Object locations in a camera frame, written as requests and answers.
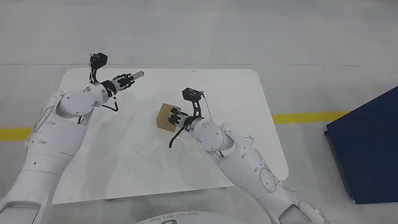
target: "cardboard box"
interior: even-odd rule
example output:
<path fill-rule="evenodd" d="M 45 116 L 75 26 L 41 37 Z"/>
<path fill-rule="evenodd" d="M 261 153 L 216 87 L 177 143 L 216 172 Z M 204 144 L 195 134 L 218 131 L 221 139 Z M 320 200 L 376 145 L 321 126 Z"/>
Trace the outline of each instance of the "cardboard box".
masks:
<path fill-rule="evenodd" d="M 158 128 L 162 128 L 166 131 L 171 131 L 174 133 L 176 126 L 169 123 L 169 117 L 172 114 L 171 110 L 173 108 L 176 108 L 179 111 L 181 111 L 181 108 L 179 108 L 178 106 L 172 106 L 172 105 L 163 103 L 163 105 L 160 108 L 160 111 L 157 115 L 157 118 L 156 118 L 156 125 Z"/>

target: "gray floor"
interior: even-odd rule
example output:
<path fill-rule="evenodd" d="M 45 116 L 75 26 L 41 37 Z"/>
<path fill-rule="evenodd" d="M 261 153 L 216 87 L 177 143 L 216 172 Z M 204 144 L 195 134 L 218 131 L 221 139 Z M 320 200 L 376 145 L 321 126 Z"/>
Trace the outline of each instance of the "gray floor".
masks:
<path fill-rule="evenodd" d="M 109 67 L 251 68 L 273 114 L 350 110 L 397 85 L 397 3 L 0 0 L 0 128 L 31 126 L 62 75 L 93 52 L 108 54 Z M 338 223 L 397 223 L 397 204 L 352 203 L 325 125 L 277 126 L 286 185 Z M 23 157 L 23 143 L 0 142 L 2 194 Z M 269 223 L 236 188 L 57 205 L 52 223 L 134 223 L 181 210 Z"/>

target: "navy blue panel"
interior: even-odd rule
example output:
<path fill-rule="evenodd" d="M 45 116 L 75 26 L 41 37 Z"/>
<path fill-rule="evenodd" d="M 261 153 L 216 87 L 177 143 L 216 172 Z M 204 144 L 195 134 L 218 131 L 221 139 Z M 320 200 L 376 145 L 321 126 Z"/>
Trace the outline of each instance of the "navy blue panel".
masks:
<path fill-rule="evenodd" d="M 327 128 L 355 202 L 398 202 L 398 87 Z"/>

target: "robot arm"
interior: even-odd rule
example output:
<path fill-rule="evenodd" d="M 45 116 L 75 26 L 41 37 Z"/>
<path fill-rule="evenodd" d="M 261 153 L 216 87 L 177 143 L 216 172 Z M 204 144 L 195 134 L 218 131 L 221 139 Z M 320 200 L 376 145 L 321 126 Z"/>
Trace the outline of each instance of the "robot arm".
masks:
<path fill-rule="evenodd" d="M 96 56 L 107 58 L 103 54 Z M 83 142 L 94 108 L 142 76 L 143 72 L 120 75 L 101 83 L 95 79 L 96 82 L 92 80 L 84 90 L 66 93 L 59 90 L 51 96 L 29 136 L 24 166 L 11 190 L 0 201 L 0 223 L 49 221 L 55 189 Z"/>
<path fill-rule="evenodd" d="M 199 107 L 198 101 L 202 94 L 203 92 L 190 88 L 183 91 L 184 99 L 193 101 L 194 107 Z M 225 176 L 251 195 L 265 210 L 273 224 L 329 223 L 320 210 L 313 208 L 307 201 L 299 200 L 279 182 L 260 153 L 232 125 L 223 123 L 216 126 L 200 115 L 189 116 L 178 112 L 177 109 L 172 110 L 169 122 L 188 131 L 200 142 Z M 236 149 L 230 155 L 225 157 L 220 153 L 234 145 Z"/>

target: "yellow floor line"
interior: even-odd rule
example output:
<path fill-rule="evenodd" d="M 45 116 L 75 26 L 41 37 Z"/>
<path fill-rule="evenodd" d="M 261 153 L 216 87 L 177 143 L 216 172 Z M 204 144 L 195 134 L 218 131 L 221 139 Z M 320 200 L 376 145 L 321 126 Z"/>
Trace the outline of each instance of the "yellow floor line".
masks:
<path fill-rule="evenodd" d="M 327 111 L 321 113 L 289 113 L 274 114 L 272 118 L 275 124 L 300 124 L 310 122 L 332 122 L 349 111 Z"/>
<path fill-rule="evenodd" d="M 331 122 L 341 116 L 349 113 L 349 111 L 329 111 L 322 113 L 289 113 L 274 114 L 272 118 L 275 124 L 299 124 L 310 122 Z M 9 141 L 25 141 L 32 128 L 11 128 L 0 129 L 0 142 Z"/>
<path fill-rule="evenodd" d="M 29 137 L 32 128 L 0 129 L 0 142 L 24 141 Z"/>

